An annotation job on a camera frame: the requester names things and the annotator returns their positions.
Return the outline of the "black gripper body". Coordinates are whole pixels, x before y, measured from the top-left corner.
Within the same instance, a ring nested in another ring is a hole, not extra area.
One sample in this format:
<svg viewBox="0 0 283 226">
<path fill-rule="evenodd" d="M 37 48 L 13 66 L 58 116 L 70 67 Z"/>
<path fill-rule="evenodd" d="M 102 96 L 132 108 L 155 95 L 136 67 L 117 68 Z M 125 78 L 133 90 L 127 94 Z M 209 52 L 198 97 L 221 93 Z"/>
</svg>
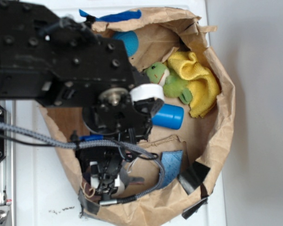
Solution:
<svg viewBox="0 0 283 226">
<path fill-rule="evenodd" d="M 125 168 L 135 160 L 153 160 L 153 154 L 136 144 L 146 140 L 152 129 L 153 98 L 133 102 L 130 91 L 110 88 L 101 92 L 91 107 L 82 110 L 90 131 L 75 137 L 83 189 L 91 200 L 115 200 L 128 186 L 143 185 L 143 177 L 131 176 Z"/>
</svg>

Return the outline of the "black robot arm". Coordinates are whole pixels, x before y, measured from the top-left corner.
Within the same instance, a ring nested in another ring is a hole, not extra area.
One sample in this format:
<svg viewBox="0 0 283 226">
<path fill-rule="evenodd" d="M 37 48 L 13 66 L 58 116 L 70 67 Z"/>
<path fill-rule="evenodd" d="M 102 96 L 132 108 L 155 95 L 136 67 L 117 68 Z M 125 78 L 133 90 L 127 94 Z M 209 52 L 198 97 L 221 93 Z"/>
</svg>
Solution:
<svg viewBox="0 0 283 226">
<path fill-rule="evenodd" d="M 45 107 L 80 107 L 100 141 L 73 139 L 81 169 L 102 202 L 117 191 L 123 161 L 153 160 L 136 143 L 147 139 L 163 98 L 143 96 L 149 78 L 134 68 L 122 41 L 48 8 L 0 0 L 0 100 L 33 99 Z"/>
</svg>

